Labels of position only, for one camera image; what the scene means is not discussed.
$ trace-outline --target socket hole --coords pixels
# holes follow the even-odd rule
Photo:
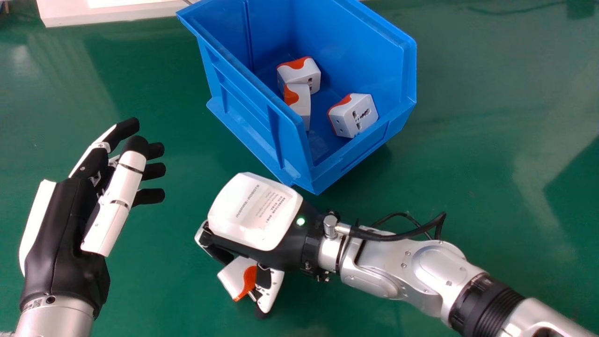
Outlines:
[[[360,118],[364,118],[370,114],[370,108],[366,109],[366,111],[360,116]]]

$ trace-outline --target silver wrist cylinder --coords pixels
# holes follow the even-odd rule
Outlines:
[[[68,296],[43,296],[29,301],[14,337],[88,337],[92,333],[93,308]]]

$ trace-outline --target white cube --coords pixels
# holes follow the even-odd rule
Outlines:
[[[310,87],[307,84],[285,85],[283,89],[285,104],[298,114],[304,122],[306,131],[310,129]]]
[[[320,90],[320,69],[309,56],[281,63],[277,67],[277,84],[281,92],[285,85],[305,84],[310,87],[310,93],[315,94]]]
[[[371,95],[349,94],[328,112],[331,126],[340,137],[354,138],[379,119]]]

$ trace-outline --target label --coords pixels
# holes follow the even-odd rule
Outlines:
[[[256,183],[235,213],[235,222],[245,228],[264,229],[273,223],[291,196],[265,183]]]

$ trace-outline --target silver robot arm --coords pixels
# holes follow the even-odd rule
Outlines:
[[[403,300],[463,336],[596,336],[537,299],[526,299],[441,240],[391,242],[350,237],[352,226],[323,220],[318,265],[353,288]],[[374,234],[394,233],[361,227]]]
[[[161,143],[133,136],[135,118],[113,125],[79,159],[68,178],[42,181],[19,249],[25,277],[15,337],[87,337],[106,302],[105,262],[129,211],[161,202],[162,189],[139,189],[165,174]],[[108,158],[127,139],[122,154]]]

